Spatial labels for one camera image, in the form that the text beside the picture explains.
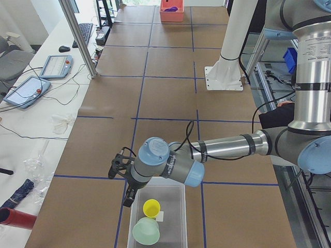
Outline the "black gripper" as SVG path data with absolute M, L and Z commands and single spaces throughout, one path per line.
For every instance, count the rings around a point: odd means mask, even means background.
M 128 188 L 126 190 L 126 194 L 125 194 L 124 200 L 122 202 L 122 205 L 124 207 L 131 207 L 135 200 L 138 190 L 145 187 L 147 185 L 147 181 L 139 182 L 139 181 L 136 181 L 133 179 L 132 180 L 128 179 L 127 182 L 128 182 Z

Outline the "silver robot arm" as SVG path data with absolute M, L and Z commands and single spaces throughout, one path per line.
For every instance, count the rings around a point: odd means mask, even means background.
M 269 1 L 265 25 L 298 39 L 295 102 L 259 115 L 262 127 L 251 134 L 182 143 L 147 139 L 125 164 L 124 206 L 155 174 L 198 186 L 211 159 L 274 155 L 313 174 L 330 172 L 330 1 Z

